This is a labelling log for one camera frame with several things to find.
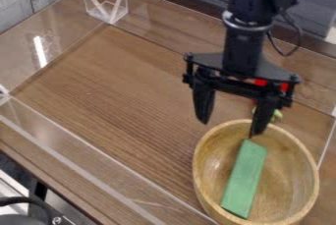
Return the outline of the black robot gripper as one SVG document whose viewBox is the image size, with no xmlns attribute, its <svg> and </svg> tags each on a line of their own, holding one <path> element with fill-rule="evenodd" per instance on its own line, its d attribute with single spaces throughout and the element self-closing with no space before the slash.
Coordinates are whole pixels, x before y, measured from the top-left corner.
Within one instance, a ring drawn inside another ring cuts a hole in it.
<svg viewBox="0 0 336 225">
<path fill-rule="evenodd" d="M 264 133 L 276 108 L 291 107 L 299 75 L 275 65 L 264 57 L 266 30 L 230 28 L 222 52 L 188 53 L 184 57 L 187 71 L 183 81 L 194 90 L 198 119 L 207 124 L 214 110 L 215 93 L 223 91 L 258 100 L 250 137 Z M 256 79 L 266 86 L 254 84 Z M 282 92 L 282 83 L 290 84 Z"/>
</svg>

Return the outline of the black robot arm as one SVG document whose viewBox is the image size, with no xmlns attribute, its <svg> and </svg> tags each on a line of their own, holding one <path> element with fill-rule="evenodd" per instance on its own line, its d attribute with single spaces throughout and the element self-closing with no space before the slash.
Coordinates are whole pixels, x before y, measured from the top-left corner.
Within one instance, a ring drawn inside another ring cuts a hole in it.
<svg viewBox="0 0 336 225">
<path fill-rule="evenodd" d="M 276 110 L 294 104 L 300 76 L 264 56 L 264 42 L 272 39 L 275 17 L 290 18 L 287 9 L 298 0 L 228 0 L 222 14 L 224 48 L 219 53 L 188 53 L 183 82 L 194 92 L 198 119 L 207 123 L 219 91 L 256 101 L 250 135 L 264 133 Z"/>
</svg>

